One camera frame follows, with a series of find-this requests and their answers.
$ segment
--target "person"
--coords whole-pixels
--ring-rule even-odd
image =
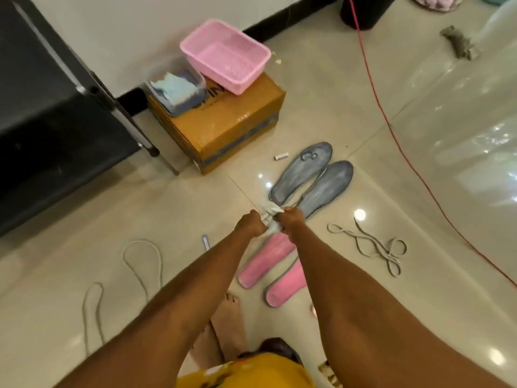
[[[318,239],[299,209],[286,208],[275,219],[298,249],[328,364],[344,387],[507,386],[443,343],[370,275]],[[278,343],[246,353],[239,300],[227,293],[249,242],[265,231],[258,212],[244,215],[57,387],[314,386],[296,356],[275,350]],[[212,326],[221,334],[225,361],[244,355],[178,379],[187,353]]]

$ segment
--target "hand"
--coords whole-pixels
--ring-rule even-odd
[[[242,231],[251,238],[255,238],[264,234],[267,230],[267,226],[262,223],[260,214],[252,209],[249,214],[242,216],[235,226],[235,230]]]
[[[305,218],[303,217],[303,212],[300,208],[295,207],[284,207],[283,214],[275,215],[275,220],[279,221],[281,225],[284,227],[284,233],[289,236],[289,239],[292,242],[292,233],[293,230],[299,226],[305,226]]]

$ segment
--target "red cable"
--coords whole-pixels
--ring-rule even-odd
[[[352,8],[352,15],[354,16],[354,22],[355,22],[355,25],[356,25],[356,28],[357,28],[357,36],[359,37],[359,45],[361,46],[362,57],[365,60],[366,72],[368,74],[368,79],[370,79],[370,84],[372,86],[373,95],[375,96],[375,100],[377,101],[377,106],[379,107],[380,112],[383,114],[384,121],[388,125],[389,131],[391,133],[391,137],[393,137],[393,140],[395,140],[395,144],[397,144],[397,148],[399,149],[400,154],[404,157],[404,160],[409,165],[411,170],[413,170],[413,172],[417,175],[417,177],[420,179],[420,181],[422,181],[424,187],[427,189],[427,192],[429,192],[429,195],[431,195],[431,197],[433,198],[434,202],[438,206],[438,209],[442,213],[443,217],[449,223],[449,225],[454,229],[454,231],[456,231],[456,233],[460,237],[462,237],[463,241],[465,241],[472,249],[474,249],[474,251],[477,254],[479,254],[482,258],[484,258],[488,262],[488,264],[490,264],[492,267],[494,267],[496,270],[498,270],[507,280],[509,280],[515,287],[517,287],[517,283],[515,283],[515,281],[512,278],[510,278],[507,274],[505,274],[498,266],[496,266],[492,261],[490,261],[490,259],[487,256],[485,256],[474,245],[472,245],[472,243],[469,240],[467,240],[462,233],[460,233],[460,231],[456,228],[456,226],[454,226],[454,224],[452,224],[452,222],[449,220],[449,218],[445,214],[442,206],[440,205],[438,200],[436,200],[436,197],[434,196],[433,192],[431,191],[431,189],[429,188],[427,183],[424,181],[422,176],[417,172],[417,170],[413,167],[413,165],[411,164],[410,160],[407,158],[406,154],[404,154],[404,151],[402,150],[402,148],[400,146],[400,143],[397,140],[397,137],[395,136],[395,133],[393,132],[393,127],[391,126],[391,123],[388,121],[388,117],[386,116],[386,113],[384,112],[384,109],[383,109],[382,105],[380,104],[379,97],[377,95],[377,91],[375,90],[375,85],[373,84],[373,79],[372,79],[372,75],[370,73],[370,68],[368,66],[368,61],[366,60],[365,47],[363,46],[363,43],[362,43],[361,31],[359,29],[359,21],[357,20],[357,14],[356,14],[355,7],[354,7],[354,1],[353,0],[349,0],[349,2],[350,2],[350,7]]]

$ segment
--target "person's left arm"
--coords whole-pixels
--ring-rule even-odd
[[[119,335],[56,388],[174,388],[183,360],[223,299],[252,238],[266,226],[252,210],[216,246],[161,289]]]

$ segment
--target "brown cardboard box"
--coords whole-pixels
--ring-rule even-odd
[[[240,96],[206,78],[208,99],[179,117],[148,96],[149,109],[200,169],[207,174],[278,121],[285,91],[265,73]]]

